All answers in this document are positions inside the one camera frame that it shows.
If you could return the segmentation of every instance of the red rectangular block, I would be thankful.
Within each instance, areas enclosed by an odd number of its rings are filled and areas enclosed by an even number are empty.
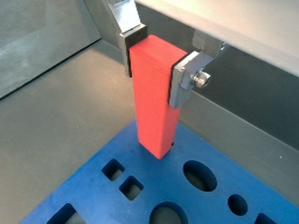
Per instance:
[[[185,51],[156,36],[129,48],[140,144],[156,158],[172,148],[180,109],[168,104],[172,66]]]

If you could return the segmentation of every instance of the gray wall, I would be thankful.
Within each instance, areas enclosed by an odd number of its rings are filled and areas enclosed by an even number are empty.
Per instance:
[[[1,1],[0,99],[97,39],[80,0]]]

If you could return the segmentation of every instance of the silver bracket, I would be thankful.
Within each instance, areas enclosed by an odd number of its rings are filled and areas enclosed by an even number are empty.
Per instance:
[[[123,50],[125,74],[132,77],[128,49],[147,37],[147,27],[140,22],[133,0],[101,0],[101,2],[116,27],[117,45]]]
[[[189,99],[193,87],[207,86],[211,76],[203,72],[203,69],[228,47],[224,42],[200,31],[193,33],[192,44],[201,49],[200,52],[188,54],[172,68],[169,105],[175,109]]]

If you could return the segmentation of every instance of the square hole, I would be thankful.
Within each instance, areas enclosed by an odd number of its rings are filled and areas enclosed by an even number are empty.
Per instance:
[[[125,167],[115,159],[112,159],[101,169],[111,181],[115,181],[119,178],[124,170]]]
[[[87,224],[80,218],[73,206],[68,203],[62,206],[60,211],[50,217],[46,224]]]
[[[263,213],[256,217],[255,224],[276,224]]]
[[[137,194],[143,191],[143,189],[144,186],[132,176],[127,178],[125,182],[119,187],[120,192],[129,200],[133,200],[136,198]]]

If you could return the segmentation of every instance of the blue tray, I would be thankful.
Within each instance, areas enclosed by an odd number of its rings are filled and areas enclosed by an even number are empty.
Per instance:
[[[22,224],[149,223],[168,207],[181,223],[299,223],[299,209],[180,124],[157,160],[131,122],[79,168]]]

